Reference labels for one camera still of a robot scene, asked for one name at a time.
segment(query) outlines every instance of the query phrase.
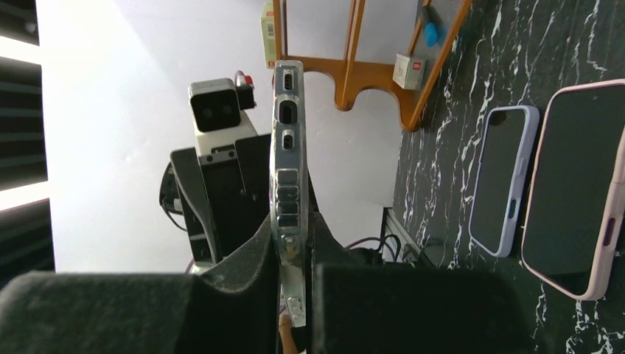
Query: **marble surface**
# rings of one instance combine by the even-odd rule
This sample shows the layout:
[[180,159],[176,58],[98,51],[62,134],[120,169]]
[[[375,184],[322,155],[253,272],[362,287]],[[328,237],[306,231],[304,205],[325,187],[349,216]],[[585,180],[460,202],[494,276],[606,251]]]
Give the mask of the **marble surface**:
[[561,87],[625,77],[623,18],[625,1],[475,0],[422,129],[402,136],[397,217],[439,267],[509,279],[537,353],[625,353],[625,242],[607,294],[595,302],[576,302],[524,269],[518,228],[510,257],[497,260],[471,244],[483,123],[494,107],[526,104],[544,113]]

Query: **small cardboard box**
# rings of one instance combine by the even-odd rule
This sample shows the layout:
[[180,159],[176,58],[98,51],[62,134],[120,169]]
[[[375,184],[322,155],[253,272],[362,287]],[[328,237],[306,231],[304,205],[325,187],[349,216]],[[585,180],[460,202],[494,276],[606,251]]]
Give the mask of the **small cardboard box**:
[[265,46],[265,64],[268,68],[276,67],[276,27],[273,17],[273,2],[265,3],[260,16],[262,44]]
[[393,81],[404,90],[420,89],[424,70],[424,58],[411,58],[397,53]]

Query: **light fixture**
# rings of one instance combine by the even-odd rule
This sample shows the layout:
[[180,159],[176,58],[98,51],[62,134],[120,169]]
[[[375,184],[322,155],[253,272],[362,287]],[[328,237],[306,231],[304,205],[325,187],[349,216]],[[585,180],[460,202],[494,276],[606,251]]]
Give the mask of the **light fixture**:
[[41,49],[30,43],[0,36],[0,57],[41,65]]
[[42,201],[50,196],[48,182],[29,184],[0,192],[0,212]]

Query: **pink phone case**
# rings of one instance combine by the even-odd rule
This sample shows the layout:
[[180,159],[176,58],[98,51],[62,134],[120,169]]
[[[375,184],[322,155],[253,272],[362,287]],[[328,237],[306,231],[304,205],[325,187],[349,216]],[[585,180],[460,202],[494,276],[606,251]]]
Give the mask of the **pink phone case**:
[[[531,208],[531,199],[534,194],[534,179],[536,178],[536,170],[538,166],[538,162],[540,160],[540,153],[542,147],[542,139],[545,135],[545,129],[547,127],[547,123],[549,120],[549,110],[551,108],[551,103],[554,101],[554,98],[559,94],[570,92],[570,91],[581,91],[581,90],[590,90],[596,89],[599,87],[605,86],[615,86],[615,85],[623,85],[625,86],[625,80],[610,80],[604,81],[600,83],[589,83],[585,85],[571,86],[567,88],[562,88],[558,92],[552,96],[549,101],[549,105],[547,106],[547,111],[545,112],[545,120],[542,124],[542,130],[540,131],[540,139],[538,141],[538,149],[536,153],[536,158],[534,160],[534,172],[531,175],[531,184],[529,190],[529,199],[528,199],[528,209],[527,209],[527,218],[525,221],[525,226],[523,227],[523,241],[521,243],[521,259],[523,260],[523,264],[525,267],[534,275],[544,280],[549,285],[558,289],[564,294],[567,294],[569,297],[575,300],[598,300],[605,295],[607,290],[608,281],[610,279],[610,271],[612,268],[612,261],[614,260],[614,251],[616,247],[616,243],[618,241],[618,234],[621,230],[621,222],[623,221],[623,214],[625,213],[625,131],[621,135],[621,140],[618,143],[618,150],[616,154],[616,161],[614,163],[614,172],[612,173],[612,182],[610,183],[610,188],[608,189],[603,219],[601,222],[601,228],[599,229],[599,235],[597,236],[597,244],[595,247],[595,255],[593,258],[593,266],[590,270],[590,281],[588,282],[588,289],[582,295],[575,295],[571,292],[565,290],[559,285],[555,284],[551,280],[549,280],[545,275],[539,273],[536,269],[533,269],[525,260],[523,256],[523,244],[526,238],[526,230],[529,218],[531,217],[530,208]],[[611,235],[606,235],[606,231],[608,227],[612,227]],[[610,242],[604,246],[604,238],[610,237]]]

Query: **wooden stand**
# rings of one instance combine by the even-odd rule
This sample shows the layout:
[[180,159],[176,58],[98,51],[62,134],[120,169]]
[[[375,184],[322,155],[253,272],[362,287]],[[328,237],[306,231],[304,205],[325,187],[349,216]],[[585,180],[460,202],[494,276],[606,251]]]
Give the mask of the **wooden stand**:
[[[367,63],[356,61],[356,50],[360,37],[360,25],[363,22],[365,0],[352,0],[349,11],[347,27],[347,41],[343,60],[299,57],[288,54],[287,40],[287,7],[286,2],[273,0],[273,15],[276,28],[276,54],[278,60],[300,60],[307,72],[321,72],[330,76],[335,83],[335,105],[339,111],[349,111],[354,106],[356,96],[366,89],[379,89],[386,91],[395,97],[399,106],[399,122],[405,131],[417,131],[421,126],[421,115],[427,97],[436,83],[441,68],[447,59],[455,37],[460,30],[462,21],[469,11],[472,0],[457,0],[455,18],[450,26],[441,50],[432,65],[430,75],[427,77],[421,91],[404,90],[393,81],[393,64]],[[432,0],[424,0],[424,5],[429,5]],[[408,54],[413,55],[417,41],[421,34],[422,24],[419,19],[414,28],[414,33]]]

